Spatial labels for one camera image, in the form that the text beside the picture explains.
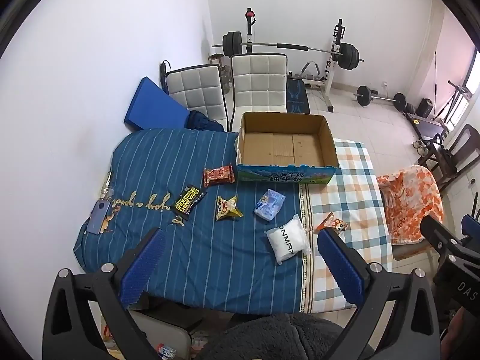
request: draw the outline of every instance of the red snack package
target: red snack package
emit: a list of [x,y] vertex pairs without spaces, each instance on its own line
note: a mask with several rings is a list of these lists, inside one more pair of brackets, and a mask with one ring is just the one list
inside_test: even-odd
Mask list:
[[349,224],[335,218],[333,212],[331,212],[315,230],[323,230],[326,227],[331,227],[333,230],[335,230],[335,233],[340,234],[342,231],[345,231],[347,227],[349,227]]
[[235,175],[233,174],[232,165],[225,165],[218,169],[204,169],[203,170],[203,186],[205,188],[223,183],[234,183]]

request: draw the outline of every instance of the weight plate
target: weight plate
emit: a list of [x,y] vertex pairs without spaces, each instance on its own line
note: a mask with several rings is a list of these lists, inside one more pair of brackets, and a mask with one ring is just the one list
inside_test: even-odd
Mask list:
[[352,45],[348,43],[341,43],[340,50],[342,55],[338,56],[338,66],[342,69],[348,69],[352,63]]
[[415,114],[415,107],[411,103],[406,103],[405,112],[407,114]]
[[222,39],[222,46],[223,46],[223,54],[225,56],[232,56],[233,55],[233,31],[230,31],[227,35],[223,36]]
[[233,33],[232,50],[233,50],[233,54],[242,53],[242,33],[240,31],[235,31]]
[[359,51],[354,46],[352,46],[352,48],[353,48],[352,49],[352,63],[349,67],[349,71],[351,71],[352,69],[355,69],[359,65],[359,62],[360,62]]
[[366,107],[371,102],[371,90],[369,87],[362,85],[357,89],[357,101],[358,104]]
[[393,99],[395,100],[394,106],[397,111],[403,112],[405,111],[405,107],[407,106],[407,99],[402,93],[397,93]]

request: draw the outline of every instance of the white chair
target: white chair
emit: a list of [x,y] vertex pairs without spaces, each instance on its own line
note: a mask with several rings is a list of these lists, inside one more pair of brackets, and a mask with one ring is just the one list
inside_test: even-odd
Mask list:
[[230,131],[238,132],[244,112],[287,111],[287,56],[252,52],[231,57],[233,114]]
[[209,119],[216,120],[228,131],[229,120],[219,65],[201,64],[170,71],[166,74],[166,85],[170,97],[189,111],[200,111]]

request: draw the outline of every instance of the cardboard box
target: cardboard box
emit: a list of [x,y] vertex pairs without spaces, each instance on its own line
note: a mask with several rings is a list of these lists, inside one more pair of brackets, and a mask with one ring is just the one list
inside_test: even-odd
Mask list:
[[322,115],[246,112],[238,134],[238,179],[328,184],[337,152]]

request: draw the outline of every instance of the chair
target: chair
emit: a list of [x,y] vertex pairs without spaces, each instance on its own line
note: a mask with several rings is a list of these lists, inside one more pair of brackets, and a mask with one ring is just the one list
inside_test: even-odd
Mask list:
[[419,165],[377,177],[393,256],[402,260],[430,247],[420,233],[420,222],[431,215],[443,221],[443,205],[431,172]]
[[[469,134],[468,140],[455,152],[455,154],[452,154],[458,142],[465,133]],[[447,188],[457,177],[469,171],[480,160],[479,154],[475,159],[470,161],[460,170],[457,168],[459,164],[468,159],[476,150],[480,151],[480,134],[469,124],[464,126],[457,139],[455,142],[453,142],[453,145],[449,149],[446,149],[443,145],[441,145],[441,140],[440,143],[438,143],[438,141],[435,139],[432,139],[429,142],[428,147],[428,154],[425,157],[421,157],[418,160],[418,164],[426,167],[428,160],[436,162],[431,171],[433,172],[439,167],[442,172],[442,176],[439,180],[437,180],[440,192],[443,192],[445,188]]]
[[209,119],[229,128],[227,106],[220,80],[220,66],[201,64],[173,70],[166,74],[170,97],[189,111],[200,111]]
[[287,56],[252,52],[231,57],[233,113],[230,131],[238,132],[244,112],[287,111]]

